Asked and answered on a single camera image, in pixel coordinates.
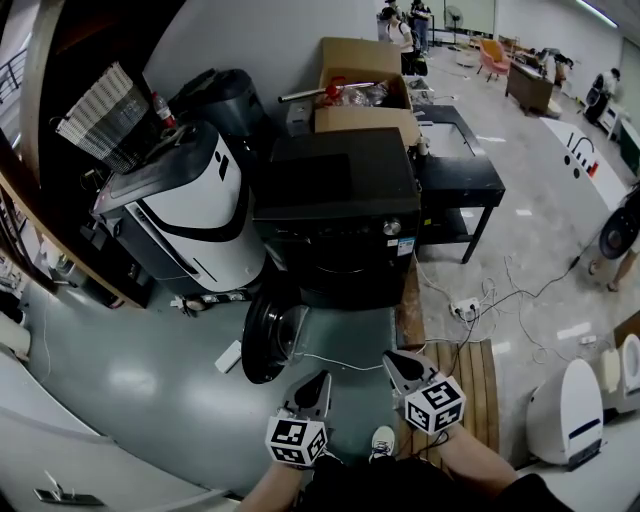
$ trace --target electrical cable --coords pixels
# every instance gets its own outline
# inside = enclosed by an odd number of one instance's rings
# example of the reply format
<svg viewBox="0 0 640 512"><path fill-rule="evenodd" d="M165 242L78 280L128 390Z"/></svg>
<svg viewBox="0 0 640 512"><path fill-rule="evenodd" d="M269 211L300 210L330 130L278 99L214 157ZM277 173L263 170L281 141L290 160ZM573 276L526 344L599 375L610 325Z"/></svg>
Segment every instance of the electrical cable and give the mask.
<svg viewBox="0 0 640 512"><path fill-rule="evenodd" d="M462 75L460 73L454 73L453 71L447 71L446 69L442 69L432 64L428 64L429 69L437 69L438 71L442 71L443 73L447 73L448 75L459 76L461 78L469 78L467 75Z"/></svg>
<svg viewBox="0 0 640 512"><path fill-rule="evenodd" d="M560 358L561 358L561 359L563 359L564 361L568 361L568 362L570 362L570 361L571 361L571 359L568 359L568 358L566 358L565 356L563 356L562 354L560 354L560 352L558 352L555 348L553 348L553 347L551 347L551 348L547 348L547 347L545 347L545 346L544 346L544 345L542 345L541 343L539 343L539 342L535 341L535 340L533 339L533 337L529 334L529 332L528 332L528 331L526 330L526 328L524 327L524 324L522 323L522 299L523 299L525 296L529 296L529 297L531 297L532 299L537 299L538 297L540 297L540 295L542 295L542 293L543 293L543 292L544 292L544 291L545 291L549 286L551 286L552 284L557 283L557 282L559 282L559 281L562 281L565 277L567 277L567 275L569 275L569 273L570 273L570 272L571 272L571 271L572 271L572 270L573 270L573 269L578 265L578 262L580 261L580 258L582 258L582 256L584 255L584 253L589 249L589 247L591 247L591 245L593 244L593 242L595 241L595 239L600 235L600 232L602 231L602 227L603 227L603 226L604 226L604 224L603 224L602 226L600 226L600 228L595 232L595 234L593 235L593 237L591 238L591 240L590 240L587 244L585 244L585 246L583 247L583 249L580 251L580 254L578 254L578 256L576 256L576 257L571 261L571 264L570 264L570 265L569 265L569 267L567 268L566 272L564 272L564 274L562 274L561 276L556 277L556 278L551 279L550 281L548 281L548 282L547 282L547 283L546 283L542 288L540 288L540 290L538 291L538 293L535 293L535 294L534 294L534 293L531 293L531 292L530 292L530 291L528 291L528 290L523 290L523 289L521 289L521 288L519 288L519 287L517 287L517 286L515 285L515 283L513 282L513 279L511 278L511 275L510 275L510 273L509 273L509 267L508 267L507 260L506 260L506 257L505 257L505 266L507 267L507 276L509 277L509 281L511 282L511 285L512 285L512 287L513 287L513 288L515 288L515 290L514 290L512 293L509 293L508 295L504 296L502 299L500 299L500 300L498 300L498 301L496 302L496 301L495 301L495 293L496 293L496 285L495 285L495 281L493 281L493 279L492 279L492 278L485 278L485 279L482 281L482 291L485 293L485 296L483 297L482 301L480 302L480 309L482 309L483 303L484 303L484 301L487 299L487 297L488 297L489 293L493 293L493 297L494 297L493 303L492 303L492 304L490 304L490 305L488 305L488 307L487 307L484 311L480 311L480 313L479 313L479 314L477 314L477 315L476 315L476 317L472 320L471 328L469 329L469 334L467 335L467 338L465 339L465 341L464 341L464 342L462 342L462 345L461 345L460 347L458 347L458 350L456 351L456 356L455 356L454 364L453 364L453 367L452 367L452 370L451 370L451 371L453 372L453 370L455 369L455 365L457 364L457 359L458 359L458 357L459 357L460 350L462 349L462 347L463 347L464 345L466 345L466 344L467 344L467 343L469 343L469 342L471 342L471 343L475 343L475 342L484 341L484 340L486 340L486 339L490 338L490 337L493 335L493 333L495 332L496 328L497 328L497 322L496 322L496 323L494 323L494 328L493 328L492 332L491 332L488 336L484 337L484 338L483 338L483 339L481 339L481 340L470 340L471 331L472 331L472 330L473 330L473 328L474 328L475 321L476 321L476 320L479 320L482 316L484 316L487 312L489 312L489 311L490 311L490 310L492 310L492 309L495 309L496 311L498 311L498 313L515 314L515 312L512 312L512 311L503 311L503 310L501 310L500 308L498 308L498 307L497 307L499 304L501 304L502 302L506 301L507 299L509 299L509 298L513 297L514 295L519 295L519 297L520 297L519 307L518 307L518 311L517 311L517 313L518 313L518 321L519 321L519 323L520 323L520 327L522 328L522 331L525 333L525 335L527 336L527 338L529 339L529 341L531 341L531 343L533 343L534 345L537 345L537 346L539 347L539 350L545 351L545 354L548 354L548 351L549 351L549 350L551 350L551 351L555 352L555 353L558 355L558 357L560 357ZM419 270L419 271L420 271L420 273L422 274L422 277L424 277L424 278L425 278L425 280L429 283L429 285L431 286L431 288L434 288L434 289L436 289L436 290L438 290L438 291L440 291L440 292L444 293L444 294L447 296L447 298L449 298L450 303L454 303L454 301L453 301L453 300L451 300L451 295L449 294L449 292L447 292L444 288L441 288L440 286L435 285L434 283L432 283L432 282L431 282L431 281L426 277L425 273L423 272L422 268L420 267L420 264L419 264L419 262L418 262L418 258L417 258L417 256L415 255L415 253L414 253L414 257L415 257L415 259L416 259L416 266L418 267L418 270ZM487 280L487 279L489 279L489 280L491 280L491 281L493 282L493 289L492 289L492 290L490 290L490 292L485 292L485 291L484 291L484 282L485 282L485 280ZM460 312L457 312L457 314L458 314L458 316L463 320L463 322L465 323L465 325L467 325L467 327L468 327L468 322L467 322L466 318L463 318L463 317L462 317L462 315L460 314ZM453 339L443 338L443 337L441 337L441 338L427 338L427 339L425 339L425 344L424 344L424 345L423 345L423 346L422 346L422 347L421 347L421 348L416 352L416 354L421 354L422 352L424 352L425 348L427 347L427 344L428 344L429 342L431 342L431 341L447 341L447 342L451 342L451 343L460 343L460 340L453 340ZM539 360L536 358L536 355L535 355L535 354L536 354L536 353L534 352L534 354L533 354L533 356L532 356L532 357L533 357L533 360L534 360L536 363L538 363L538 364L544 364L544 363L546 362L546 359L545 359L544 361L539 361Z"/></svg>
<svg viewBox="0 0 640 512"><path fill-rule="evenodd" d="M307 353L298 353L295 354L296 356L302 356L302 357L312 357L314 359L319 359L320 361L324 361L326 363L332 363L332 364L338 364L340 366L344 366L346 368L349 368L351 370L357 370L359 372L368 372L371 370L379 370L380 368L382 368L382 365L378 365L378 366L371 366L369 368L360 368L358 366L353 366L352 364L348 364L348 363L343 363L342 361L336 361L335 359L328 359L326 357L322 357L322 356L318 356L316 354L307 354Z"/></svg>
<svg viewBox="0 0 640 512"><path fill-rule="evenodd" d="M433 443L428 444L428 445L427 445L427 446L425 446L424 448L420 448L420 449L419 449L417 452L415 452L415 453L412 453L412 454L411 454L411 457L421 459L420 454L421 454L422 452L424 452L424 451L426 451L426 452L427 452L427 456L428 456L428 452L429 452L429 450L430 450L431 448L437 448L438 446L442 446L443 444L445 444L445 443L446 443L446 442L448 442L448 441L449 441L449 433L448 433L446 430L442 430L442 431L440 431L440 433L438 434L438 437L436 437L436 440L435 440Z"/></svg>
<svg viewBox="0 0 640 512"><path fill-rule="evenodd" d="M44 304L44 322L42 327L42 341L44 342L44 349L47 352L47 374L40 381L40 384L44 382L51 375L51 353L49 352L49 344L47 343L47 310L49 309L49 293L45 292L46 302Z"/></svg>
<svg viewBox="0 0 640 512"><path fill-rule="evenodd" d="M466 340L464 340L464 342L462 343L462 345L460 345L460 346L458 347L458 350L456 350L456 355L455 355L455 357L453 358L453 364L451 365L451 371L449 372L449 375L447 375L447 377L451 377L451 376L453 375L453 372L454 372L454 371L455 371L455 369L456 369L456 365L458 364L458 359L460 359L460 351L461 351L461 350L464 348L464 346L469 342L469 338L471 338L471 331L473 331L473 326L475 325L476 320L477 320L478 318L479 318L479 317L478 317L478 316L476 316L476 317L473 319L473 321L471 322L471 329L469 329L469 334L467 334L467 339L466 339Z"/></svg>
<svg viewBox="0 0 640 512"><path fill-rule="evenodd" d="M420 262L418 261L418 256L416 256L416 253L413 253L413 257L416 260L416 267L418 269L418 271L420 272L420 274L422 275L422 277L424 278L424 280L427 282L427 284L429 285L430 288L433 288L434 290L438 290L440 293L443 293L447 296L447 299L449 299L449 303L453 304L455 303L455 300L453 300L453 297L451 296L451 294L445 290L444 288L442 288L441 286L435 284L434 282L432 282L428 277L427 274L424 273L424 270L422 270L422 267L420 266Z"/></svg>
<svg viewBox="0 0 640 512"><path fill-rule="evenodd" d="M505 266L506 271L507 271L507 277L509 278L509 283L511 283L511 287L514 290L520 290L520 287L514 282L513 277L511 276L511 269L509 268L508 260L513 261L513 258L511 256L505 256L504 257L504 266ZM522 295L518 296L518 303L519 303L519 307L518 307L518 322L520 323L520 328L522 329L522 332L524 332L524 334L528 338L528 340L538 347L536 349L536 351L531 356L533 358L534 362L536 362L538 364L546 364L546 362L547 362L547 360L549 358L549 351L555 352L555 354L560 359L562 359L563 361L566 361L568 363L573 361L573 359L568 359L567 357L563 356L556 348L554 348L554 347L545 347L542 343L540 343L540 342L538 342L538 341L533 339L533 337L529 334L529 332L525 328L524 324L522 323L523 299L524 299L524 297ZM542 352L545 355L544 360L540 361L540 360L537 359L536 354L538 352Z"/></svg>

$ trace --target white table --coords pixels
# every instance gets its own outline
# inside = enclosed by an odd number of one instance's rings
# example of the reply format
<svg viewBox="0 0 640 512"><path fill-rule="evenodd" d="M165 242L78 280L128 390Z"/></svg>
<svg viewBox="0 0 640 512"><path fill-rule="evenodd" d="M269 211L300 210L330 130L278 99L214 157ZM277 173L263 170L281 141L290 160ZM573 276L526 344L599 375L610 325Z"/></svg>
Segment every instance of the white table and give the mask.
<svg viewBox="0 0 640 512"><path fill-rule="evenodd" d="M585 137L578 128L552 119L540 121L546 130L537 169L545 172L552 193L569 214L579 239L587 244L619 207L627 187L600 151L594 148L592 152L588 140L576 148ZM587 171L595 162L598 168L591 177Z"/></svg>

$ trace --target pink chair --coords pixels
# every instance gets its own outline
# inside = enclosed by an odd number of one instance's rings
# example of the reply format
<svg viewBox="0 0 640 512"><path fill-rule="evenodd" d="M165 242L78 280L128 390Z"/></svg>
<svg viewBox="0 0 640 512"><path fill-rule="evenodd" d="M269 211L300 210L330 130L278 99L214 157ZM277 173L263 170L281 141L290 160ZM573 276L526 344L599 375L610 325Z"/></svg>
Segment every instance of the pink chair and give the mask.
<svg viewBox="0 0 640 512"><path fill-rule="evenodd" d="M491 80L491 76L494 73L498 76L509 73L511 60L507 57L503 46L498 41L493 39L482 39L480 41L480 69L478 70L478 75L484 66L489 69L487 82Z"/></svg>

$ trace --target white box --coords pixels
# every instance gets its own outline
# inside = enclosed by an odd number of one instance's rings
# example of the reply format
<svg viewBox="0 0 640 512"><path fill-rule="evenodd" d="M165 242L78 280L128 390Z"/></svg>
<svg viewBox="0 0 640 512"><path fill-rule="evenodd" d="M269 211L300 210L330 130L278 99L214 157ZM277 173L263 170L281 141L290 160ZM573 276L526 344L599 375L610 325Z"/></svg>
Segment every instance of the white box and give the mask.
<svg viewBox="0 0 640 512"><path fill-rule="evenodd" d="M462 420L466 397L453 377L438 380L405 397L405 419L427 434Z"/></svg>
<svg viewBox="0 0 640 512"><path fill-rule="evenodd" d="M272 416L265 442L273 460L311 466L327 444L327 431L322 421Z"/></svg>

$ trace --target black table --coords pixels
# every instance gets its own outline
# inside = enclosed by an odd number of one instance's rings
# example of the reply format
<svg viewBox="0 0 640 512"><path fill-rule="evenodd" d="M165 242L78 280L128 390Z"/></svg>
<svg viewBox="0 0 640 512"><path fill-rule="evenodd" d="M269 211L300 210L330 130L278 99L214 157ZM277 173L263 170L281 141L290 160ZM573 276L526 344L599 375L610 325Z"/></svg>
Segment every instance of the black table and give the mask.
<svg viewBox="0 0 640 512"><path fill-rule="evenodd" d="M427 155L413 160L416 177L422 187L418 245L468 243L462 258L465 264L478 245L493 209L502 201L504 184L455 107L420 105L414 108L414 113L418 112L422 112L417 116L419 122L456 125L474 155L469 158ZM470 234L460 208L476 207L482 207L484 211L475 232Z"/></svg>

